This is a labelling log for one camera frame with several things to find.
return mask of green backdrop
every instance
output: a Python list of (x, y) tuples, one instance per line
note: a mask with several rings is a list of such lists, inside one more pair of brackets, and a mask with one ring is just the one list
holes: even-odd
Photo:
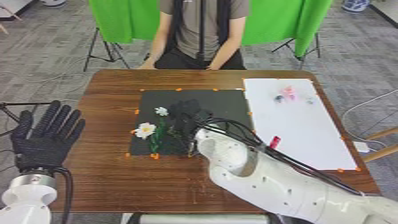
[[(332, 0), (249, 0), (243, 45), (295, 38), (295, 55), (311, 45)], [(158, 0), (89, 0), (96, 24), (108, 42), (151, 40), (158, 27)]]

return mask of person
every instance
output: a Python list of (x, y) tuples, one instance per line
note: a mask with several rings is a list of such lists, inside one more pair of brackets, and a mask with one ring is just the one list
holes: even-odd
[(197, 57), (201, 1), (160, 0), (160, 26), (138, 69), (245, 69), (240, 45), (249, 0), (206, 1), (202, 58)]

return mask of white paper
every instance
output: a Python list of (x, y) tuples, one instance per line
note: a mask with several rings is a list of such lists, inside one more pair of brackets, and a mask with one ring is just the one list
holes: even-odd
[[(297, 99), (275, 101), (286, 87)], [(270, 144), (281, 137), (277, 150), (320, 170), (355, 170), (355, 161), (341, 134), (307, 79), (245, 79), (245, 98), (259, 138)]]

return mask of white flower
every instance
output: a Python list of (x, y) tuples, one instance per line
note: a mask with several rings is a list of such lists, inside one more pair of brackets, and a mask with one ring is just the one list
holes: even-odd
[(165, 109), (163, 107), (154, 108), (154, 113), (156, 113), (161, 117), (169, 116), (169, 112), (167, 112), (167, 109)]
[(146, 140), (154, 133), (156, 126), (149, 123), (142, 123), (138, 129), (135, 129), (135, 136)]

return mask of light stand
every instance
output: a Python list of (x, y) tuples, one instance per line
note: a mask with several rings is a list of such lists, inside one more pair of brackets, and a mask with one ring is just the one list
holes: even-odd
[[(289, 43), (291, 43), (293, 41), (295, 41), (295, 38), (291, 38), (291, 39), (288, 40), (288, 42), (275, 48), (275, 50), (272, 51), (272, 53), (275, 53), (282, 47), (288, 47), (288, 49), (291, 50), (291, 52), (293, 52), (293, 54), (295, 54), (295, 50), (293, 50), (291, 47), (289, 47)], [(298, 67), (298, 70), (302, 70), (307, 55), (316, 51), (316, 53), (318, 53), (318, 58), (320, 58), (320, 56), (321, 56), (321, 55), (320, 55), (320, 35), (318, 35), (318, 33), (314, 34), (314, 44), (316, 44), (314, 49), (313, 49), (311, 51), (305, 50), (305, 54), (304, 54), (304, 56), (302, 56), (302, 57), (297, 57), (297, 56), (295, 56), (297, 60), (300, 61), (300, 67)]]
[(99, 28), (96, 28), (94, 37), (92, 37), (92, 41), (90, 41), (90, 48), (89, 48), (89, 54), (87, 54), (87, 58), (85, 58), (83, 72), (87, 71), (90, 58), (101, 59), (103, 61), (112, 62), (112, 63), (117, 60), (121, 60), (126, 68), (130, 69), (128, 63), (124, 61), (124, 58), (122, 58), (121, 52), (119, 52), (119, 50), (122, 50), (122, 48), (121, 48), (121, 45), (117, 43), (108, 43), (103, 40), (103, 46), (105, 46), (108, 58), (101, 58), (101, 57), (98, 57), (98, 56), (92, 55), (92, 50), (94, 50), (98, 35), (99, 35)]

